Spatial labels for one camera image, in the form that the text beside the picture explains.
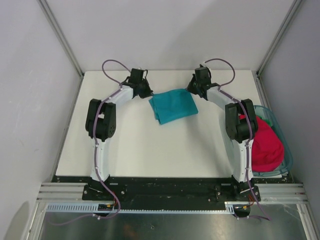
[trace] wire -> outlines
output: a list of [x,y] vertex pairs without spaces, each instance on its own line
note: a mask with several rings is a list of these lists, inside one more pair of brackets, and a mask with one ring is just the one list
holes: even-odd
[[247,216],[247,217],[238,217],[238,215],[236,213],[234,213],[233,216],[235,216],[237,220],[239,220],[239,219],[264,219],[264,220],[269,221],[269,219],[265,216],[251,215],[251,216]]
[[249,180],[249,167],[250,167],[250,149],[249,149],[249,142],[253,139],[253,132],[252,132],[252,128],[251,128],[251,124],[250,124],[250,120],[249,120],[249,117],[248,117],[248,114],[247,114],[247,111],[244,107],[244,105],[241,103],[240,100],[232,97],[230,94],[226,93],[225,91],[223,90],[219,90],[219,92],[221,92],[222,94],[224,94],[226,97],[228,97],[229,99],[231,99],[232,101],[238,103],[244,113],[244,116],[245,116],[245,120],[246,120],[246,123],[248,124],[248,128],[249,128],[249,133],[250,133],[250,137],[248,139],[248,141],[246,142],[245,146],[246,146],[246,168],[245,168],[245,177],[246,177],[246,180],[247,180],[247,183],[248,183],[248,186],[249,186],[249,189],[251,191],[251,194],[253,196],[253,199],[255,200],[256,204],[258,205],[259,209],[261,210],[261,212],[263,212],[263,214],[266,216],[265,217],[262,217],[263,219],[267,219],[269,221],[271,221],[271,217],[269,217],[269,215],[264,211],[264,209],[262,208],[261,204],[259,203],[253,189],[252,189],[252,185],[251,185],[251,182]]
[[235,77],[236,77],[236,71],[235,71],[235,68],[226,60],[222,59],[222,58],[211,58],[207,61],[205,61],[204,63],[209,63],[211,61],[215,61],[215,60],[218,60],[218,61],[222,61],[226,64],[228,64],[231,69],[232,69],[232,72],[233,72],[233,77],[230,81],[226,82],[226,83],[223,83],[221,84],[219,87],[218,87],[218,91],[222,94],[224,94],[226,97],[228,97],[229,99],[231,99],[233,102],[236,102],[240,105],[243,113],[244,113],[244,116],[245,116],[245,120],[246,120],[246,123],[248,124],[248,128],[249,128],[249,133],[250,133],[250,137],[248,139],[248,141],[246,142],[245,146],[246,146],[246,168],[245,168],[245,177],[246,177],[246,180],[247,180],[247,183],[248,183],[248,186],[250,188],[250,192],[253,196],[253,199],[255,200],[257,206],[259,207],[259,209],[261,210],[261,212],[266,216],[266,217],[263,217],[263,216],[253,216],[255,218],[262,218],[262,219],[266,219],[266,220],[269,220],[271,221],[271,217],[264,211],[264,209],[262,208],[261,204],[259,203],[253,189],[252,189],[252,185],[251,185],[251,182],[249,180],[249,167],[250,167],[250,149],[249,149],[249,142],[253,139],[253,132],[252,132],[252,127],[251,127],[251,124],[250,124],[250,120],[249,120],[249,117],[248,117],[248,113],[244,107],[244,105],[241,103],[240,100],[232,97],[230,94],[226,93],[225,91],[221,90],[221,87],[222,86],[225,86],[225,85],[228,85],[230,83],[232,83],[234,80],[235,80]]
[[94,168],[95,168],[95,174],[96,174],[98,180],[100,181],[101,185],[113,196],[113,202],[116,201],[115,204],[113,205],[113,207],[115,207],[115,206],[118,204],[118,208],[117,208],[116,212],[115,212],[113,215],[109,215],[110,213],[109,213],[107,216],[100,216],[100,215],[96,215],[96,214],[94,214],[94,213],[93,213],[93,214],[84,214],[84,215],[81,215],[81,216],[76,217],[75,219],[72,219],[72,220],[70,220],[70,221],[66,221],[66,222],[63,222],[63,223],[54,223],[54,222],[51,222],[51,221],[47,218],[48,223],[51,224],[51,225],[53,225],[53,226],[64,226],[64,225],[71,224],[71,223],[73,223],[73,222],[75,222],[75,221],[77,221],[77,220],[79,220],[79,219],[82,219],[82,218],[85,218],[85,217],[89,217],[89,216],[93,216],[93,217],[98,216],[98,217],[97,217],[98,220],[100,220],[100,219],[111,219],[111,218],[115,217],[115,216],[120,212],[120,210],[121,210],[121,204],[120,204],[120,201],[119,201],[118,197],[116,196],[116,194],[115,194],[113,191],[111,191],[111,190],[106,186],[106,184],[104,183],[104,181],[101,179],[101,177],[100,177],[100,175],[99,175],[99,171],[98,171],[98,160],[97,160],[97,158],[98,158],[98,157],[97,157],[97,154],[98,154],[98,145],[99,145],[99,144],[98,144],[98,140],[97,140],[97,136],[96,136],[96,129],[97,129],[97,122],[98,122],[100,110],[101,110],[101,108],[102,108],[102,105],[103,105],[106,101],[108,101],[109,99],[111,99],[112,97],[114,97],[115,95],[117,95],[118,93],[120,93],[120,91],[122,90],[122,83],[121,83],[120,81],[112,78],[111,76],[109,76],[109,75],[106,73],[106,71],[105,71],[105,69],[104,69],[104,66],[105,66],[105,64],[108,63],[108,62],[118,63],[118,64],[120,64],[121,66],[123,66],[126,70],[128,70],[129,72],[131,72],[131,71],[130,71],[129,68],[127,68],[123,63],[121,63],[120,61],[114,60],[114,59],[108,59],[108,60],[105,60],[105,61],[102,63],[102,71],[103,71],[104,75],[105,75],[107,78],[109,78],[110,80],[118,83],[119,86],[120,86],[120,88],[119,88],[116,92],[114,92],[113,94],[111,94],[110,96],[108,96],[106,99],[104,99],[104,100],[100,103],[100,105],[99,105],[99,107],[98,107],[98,109],[97,109],[97,111],[96,111],[95,118],[94,118],[94,122],[93,122],[93,138],[94,138],[94,143],[95,143],[95,147],[94,147]]
[[228,64],[228,65],[230,66],[230,68],[232,69],[232,72],[233,72],[233,77],[232,77],[232,79],[231,79],[230,81],[226,82],[226,83],[221,84],[221,85],[218,87],[218,90],[220,90],[222,86],[228,85],[228,84],[232,83],[232,82],[235,80],[235,78],[236,78],[236,71],[235,71],[235,68],[231,65],[230,62],[228,62],[228,61],[226,61],[226,60],[224,60],[224,59],[222,59],[222,58],[211,58],[211,59],[209,59],[209,60],[207,60],[207,61],[204,61],[204,63],[206,64],[206,63],[209,63],[209,62],[212,62],[212,61],[221,61],[221,62],[224,62],[224,63]]
[[90,216],[91,216],[91,217],[94,217],[94,215],[95,215],[95,214],[84,214],[84,215],[78,216],[78,217],[76,217],[76,218],[74,218],[74,219],[72,219],[72,220],[70,220],[70,221],[66,221],[66,222],[62,222],[62,223],[54,223],[54,222],[51,222],[51,221],[49,220],[49,217],[46,218],[46,221],[47,221],[49,224],[53,225],[53,226],[64,226],[64,225],[71,224],[71,223],[73,223],[73,222],[75,222],[75,221],[77,221],[77,220],[79,220],[79,219],[82,219],[82,218],[86,218],[86,217],[90,217]]
[[249,197],[249,201],[250,201],[250,207],[253,205],[253,204],[255,204],[255,200],[254,200],[254,198],[249,194],[248,195],[248,197]]
[[126,70],[128,70],[129,73],[131,72],[130,69],[127,68],[122,62],[117,61],[117,60],[114,60],[114,59],[108,59],[108,60],[105,60],[105,61],[102,63],[102,72],[104,73],[104,75],[105,75],[108,79],[110,79],[110,80],[116,82],[117,84],[119,84],[120,87],[121,87],[121,86],[122,86],[122,83],[121,83],[120,81],[114,79],[113,77],[109,76],[109,75],[106,73],[106,71],[105,71],[105,64],[108,63],[108,62],[115,62],[115,63],[117,63],[117,64],[120,64],[122,67],[124,67]]

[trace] black mounting bracket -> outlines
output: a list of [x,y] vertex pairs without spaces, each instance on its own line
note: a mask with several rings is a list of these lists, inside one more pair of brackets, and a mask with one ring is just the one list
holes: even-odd
[[209,68],[200,65],[200,67],[194,70],[194,74],[192,75],[192,79],[186,88],[188,92],[199,95],[200,98],[207,98],[207,90],[219,86],[217,83],[211,83],[211,73]]
[[125,86],[129,86],[133,89],[133,98],[139,95],[140,98],[144,99],[152,96],[153,91],[151,90],[147,76],[144,78],[144,72],[148,70],[132,68],[130,76],[122,83]]
[[[250,99],[241,101],[246,113],[248,114],[252,129],[252,137],[258,131],[258,123],[254,104]],[[225,105],[225,130],[230,139],[242,143],[243,140],[249,139],[250,131],[245,118],[239,119],[239,114],[244,114],[239,103],[230,103]]]
[[[85,130],[91,138],[94,137],[94,122],[100,104],[101,100],[97,99],[92,99],[89,103]],[[116,131],[116,105],[112,102],[105,102],[99,114],[104,114],[104,117],[99,117],[96,122],[95,136],[104,142],[106,139],[111,138]]]
[[[104,184],[115,193],[121,207],[127,210],[224,210],[225,202],[248,205],[250,189],[240,191],[232,178],[112,177]],[[258,201],[259,189],[254,186]],[[113,201],[113,196],[99,181],[89,179],[82,200]]]

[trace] black metal base plate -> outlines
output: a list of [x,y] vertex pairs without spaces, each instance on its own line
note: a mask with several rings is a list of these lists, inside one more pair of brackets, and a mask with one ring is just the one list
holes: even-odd
[[[248,202],[233,194],[231,178],[110,177],[105,184],[127,210],[212,211],[225,210],[225,201]],[[82,200],[113,201],[106,190],[88,184]],[[259,189],[255,187],[260,199]]]

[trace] white platform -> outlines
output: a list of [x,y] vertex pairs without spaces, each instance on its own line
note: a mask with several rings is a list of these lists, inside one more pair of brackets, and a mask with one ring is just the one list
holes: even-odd
[[[111,71],[123,81],[127,71]],[[186,88],[193,70],[150,71],[148,81],[155,93]],[[230,70],[213,70],[212,82],[231,79]],[[61,153],[57,176],[89,176],[94,162],[91,138],[85,130],[91,99],[104,99],[118,88],[102,71],[87,71],[75,105]],[[223,88],[240,99],[260,100],[252,72],[236,71],[232,84]],[[112,176],[135,177],[230,177],[229,163],[222,139],[220,121],[224,111],[211,102],[193,95],[199,113],[164,125],[155,120],[148,99],[138,96],[117,109],[116,132],[110,144]]]

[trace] metal floor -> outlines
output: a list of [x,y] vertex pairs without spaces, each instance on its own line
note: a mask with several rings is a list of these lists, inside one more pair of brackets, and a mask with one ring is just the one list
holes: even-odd
[[[295,204],[264,205],[272,222],[229,214],[128,214],[112,219],[85,217],[64,226],[44,220],[41,240],[306,240]],[[53,223],[83,213],[48,212]],[[250,215],[261,215],[256,205]]]

